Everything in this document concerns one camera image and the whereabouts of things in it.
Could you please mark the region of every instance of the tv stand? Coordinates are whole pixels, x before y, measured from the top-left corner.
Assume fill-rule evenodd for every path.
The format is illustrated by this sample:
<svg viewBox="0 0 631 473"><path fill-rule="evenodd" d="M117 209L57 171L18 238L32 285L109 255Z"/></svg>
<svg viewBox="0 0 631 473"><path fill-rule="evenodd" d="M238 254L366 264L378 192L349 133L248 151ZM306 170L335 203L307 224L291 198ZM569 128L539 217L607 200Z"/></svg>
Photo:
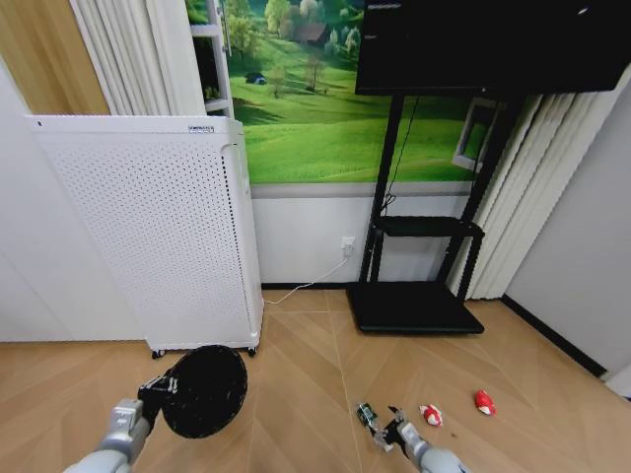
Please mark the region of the tv stand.
<svg viewBox="0 0 631 473"><path fill-rule="evenodd" d="M360 278L359 282L351 284L347 289L355 321L360 330L399 334L463 334L484 331L482 324L464 306L477 254L484 237L484 232L475 225L473 219L517 122L525 97L497 99L505 101L507 106L498 112L482 169L473 182L471 193L460 218L392 217L383 216L382 210L405 100L404 95L392 96ZM378 281L384 236L450 237L436 281ZM466 237L471 238L471 246L457 295L454 296L447 287L447 278Z"/></svg>

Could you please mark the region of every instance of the shelf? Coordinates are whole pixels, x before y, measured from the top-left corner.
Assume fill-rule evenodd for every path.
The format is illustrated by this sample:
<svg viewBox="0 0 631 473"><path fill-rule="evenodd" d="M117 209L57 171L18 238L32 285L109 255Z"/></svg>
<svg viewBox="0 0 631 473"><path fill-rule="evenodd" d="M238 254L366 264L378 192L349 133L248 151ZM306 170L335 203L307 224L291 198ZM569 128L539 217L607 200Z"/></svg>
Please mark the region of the shelf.
<svg viewBox="0 0 631 473"><path fill-rule="evenodd" d="M230 103L225 99L216 99L205 103L206 111L225 110L230 107Z"/></svg>
<svg viewBox="0 0 631 473"><path fill-rule="evenodd" d="M389 237L482 237L478 226L454 217L378 217L375 227Z"/></svg>
<svg viewBox="0 0 631 473"><path fill-rule="evenodd" d="M219 25L191 25L190 33L193 37L216 37L222 32Z"/></svg>
<svg viewBox="0 0 631 473"><path fill-rule="evenodd" d="M454 335L484 331L442 283L352 283L346 292L363 332Z"/></svg>

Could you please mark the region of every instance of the baseboard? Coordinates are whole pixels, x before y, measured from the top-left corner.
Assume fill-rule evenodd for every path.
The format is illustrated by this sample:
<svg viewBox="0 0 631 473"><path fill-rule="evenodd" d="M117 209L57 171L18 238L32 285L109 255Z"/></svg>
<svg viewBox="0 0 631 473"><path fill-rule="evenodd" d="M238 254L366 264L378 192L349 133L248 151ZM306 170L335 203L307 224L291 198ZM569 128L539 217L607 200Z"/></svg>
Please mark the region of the baseboard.
<svg viewBox="0 0 631 473"><path fill-rule="evenodd" d="M298 286L302 286L303 284L308 283L262 283L261 289L294 289ZM351 283L315 283L311 284L306 288L302 288L301 291L309 290L309 289L346 289L348 285Z"/></svg>
<svg viewBox="0 0 631 473"><path fill-rule="evenodd" d="M541 335L543 335L554 345L563 350L566 355L568 355L572 360L581 365L595 377L601 377L607 372L605 367L603 367L599 362L581 351L580 348L565 339L560 333L548 326L545 322L541 321L528 309L521 306L519 303L511 299L506 294L502 296L502 302L519 317L521 317L525 322L527 322L532 328L537 330Z"/></svg>

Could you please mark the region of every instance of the red and white toy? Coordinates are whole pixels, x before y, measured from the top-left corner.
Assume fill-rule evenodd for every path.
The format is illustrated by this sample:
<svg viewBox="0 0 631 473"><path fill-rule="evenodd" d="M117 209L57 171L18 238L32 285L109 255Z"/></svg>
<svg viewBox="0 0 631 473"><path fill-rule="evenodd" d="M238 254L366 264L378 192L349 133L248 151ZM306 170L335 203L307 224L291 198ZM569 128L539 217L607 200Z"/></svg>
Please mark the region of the red and white toy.
<svg viewBox="0 0 631 473"><path fill-rule="evenodd" d="M430 426L440 427L443 424L443 414L434 404L420 406L419 409L421 410L421 415Z"/></svg>
<svg viewBox="0 0 631 473"><path fill-rule="evenodd" d="M475 393L475 407L487 416L494 416L497 412L493 399L484 389L480 389Z"/></svg>

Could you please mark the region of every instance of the black television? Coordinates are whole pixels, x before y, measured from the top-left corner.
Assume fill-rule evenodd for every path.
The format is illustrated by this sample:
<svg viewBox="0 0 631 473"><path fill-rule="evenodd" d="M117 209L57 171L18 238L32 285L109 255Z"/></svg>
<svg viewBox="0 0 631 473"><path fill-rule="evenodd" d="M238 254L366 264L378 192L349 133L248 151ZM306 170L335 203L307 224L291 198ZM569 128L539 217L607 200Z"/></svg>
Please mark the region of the black television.
<svg viewBox="0 0 631 473"><path fill-rule="evenodd" d="M356 93L611 90L631 58L628 5L366 0Z"/></svg>

